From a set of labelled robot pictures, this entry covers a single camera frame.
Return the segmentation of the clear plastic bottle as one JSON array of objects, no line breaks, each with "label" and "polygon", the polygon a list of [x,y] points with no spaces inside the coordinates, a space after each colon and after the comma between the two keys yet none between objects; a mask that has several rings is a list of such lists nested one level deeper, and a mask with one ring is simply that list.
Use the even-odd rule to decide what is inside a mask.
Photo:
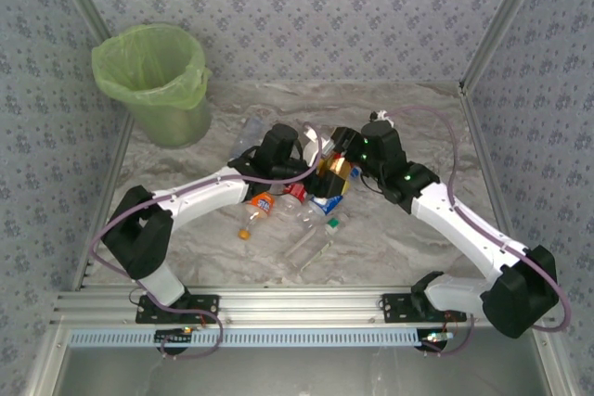
[{"label": "clear plastic bottle", "polygon": [[266,130],[267,124],[263,118],[257,115],[253,115],[248,118],[242,124],[242,127],[229,151],[229,158],[231,160],[236,159],[249,148],[259,146]]}]

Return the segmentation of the red label clear bottle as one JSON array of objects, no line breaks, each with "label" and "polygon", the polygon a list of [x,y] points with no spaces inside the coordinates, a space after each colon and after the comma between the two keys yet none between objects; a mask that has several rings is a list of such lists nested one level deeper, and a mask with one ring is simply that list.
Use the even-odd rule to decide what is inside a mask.
[{"label": "red label clear bottle", "polygon": [[278,218],[288,224],[291,230],[310,231],[317,223],[318,214],[307,198],[301,183],[288,185],[278,199]]}]

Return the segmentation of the orange label soda bottle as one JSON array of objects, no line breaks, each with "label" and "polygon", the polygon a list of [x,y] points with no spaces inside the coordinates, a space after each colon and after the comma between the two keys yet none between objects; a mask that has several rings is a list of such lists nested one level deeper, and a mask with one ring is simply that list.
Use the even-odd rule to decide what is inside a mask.
[{"label": "orange label soda bottle", "polygon": [[238,231],[241,240],[248,240],[254,230],[268,218],[275,205],[275,198],[268,192],[263,192],[251,198],[244,207],[245,219]]}]

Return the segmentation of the clear bottle with green band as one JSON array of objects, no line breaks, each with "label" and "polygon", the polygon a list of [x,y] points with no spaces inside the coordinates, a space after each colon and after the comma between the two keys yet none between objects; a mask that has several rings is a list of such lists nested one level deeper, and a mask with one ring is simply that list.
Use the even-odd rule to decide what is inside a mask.
[{"label": "clear bottle with green band", "polygon": [[282,260],[293,270],[301,272],[334,243],[336,235],[349,222],[350,217],[345,213],[326,218],[323,223],[308,229],[300,239],[290,246],[282,254]]}]

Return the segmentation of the green-lined trash bin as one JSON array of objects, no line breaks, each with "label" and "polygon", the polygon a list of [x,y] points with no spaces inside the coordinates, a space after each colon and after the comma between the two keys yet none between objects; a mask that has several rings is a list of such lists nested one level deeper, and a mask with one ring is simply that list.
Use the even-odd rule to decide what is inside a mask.
[{"label": "green-lined trash bin", "polygon": [[137,25],[92,50],[102,93],[128,105],[193,109],[211,76],[200,42],[180,27]]}]

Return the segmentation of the small circuit board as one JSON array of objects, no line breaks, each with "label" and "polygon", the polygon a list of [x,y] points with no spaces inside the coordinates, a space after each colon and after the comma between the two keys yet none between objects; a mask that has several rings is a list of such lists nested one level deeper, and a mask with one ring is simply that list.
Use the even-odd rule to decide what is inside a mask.
[{"label": "small circuit board", "polygon": [[443,351],[448,341],[455,337],[452,332],[436,329],[419,329],[418,336],[420,349],[435,353]]},{"label": "small circuit board", "polygon": [[192,340],[192,330],[185,328],[158,329],[153,335],[153,342],[159,345],[189,344]]}]

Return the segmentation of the aluminium table side rail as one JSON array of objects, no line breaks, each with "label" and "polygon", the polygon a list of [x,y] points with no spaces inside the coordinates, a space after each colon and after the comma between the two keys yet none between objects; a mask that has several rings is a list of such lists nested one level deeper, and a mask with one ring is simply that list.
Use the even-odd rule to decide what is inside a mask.
[{"label": "aluminium table side rail", "polygon": [[82,257],[79,261],[76,273],[74,275],[71,289],[79,291],[83,285],[84,275],[89,264],[89,249],[94,236],[104,227],[109,219],[110,204],[116,187],[116,181],[123,164],[123,159],[129,143],[131,133],[134,129],[134,119],[129,112],[125,113],[121,131],[116,140],[110,164],[107,170],[107,176],[101,188],[97,209],[89,226],[88,236],[84,243]]},{"label": "aluminium table side rail", "polygon": [[484,139],[481,125],[471,101],[468,89],[464,82],[458,83],[461,105],[469,125],[471,138],[482,168],[486,190],[490,199],[491,207],[497,221],[497,227],[506,235],[516,238],[512,227],[510,214],[508,212],[503,193],[500,188],[497,174]]}]

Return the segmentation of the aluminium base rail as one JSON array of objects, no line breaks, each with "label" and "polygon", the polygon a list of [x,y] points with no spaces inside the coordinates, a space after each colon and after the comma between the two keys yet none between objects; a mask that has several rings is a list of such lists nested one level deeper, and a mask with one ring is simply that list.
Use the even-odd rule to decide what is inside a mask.
[{"label": "aluminium base rail", "polygon": [[[136,307],[133,285],[89,285],[58,294],[49,321],[78,327],[130,326]],[[220,297],[218,315],[227,327],[362,327],[383,323],[381,296],[405,287],[381,286],[207,286],[194,294]]]}]

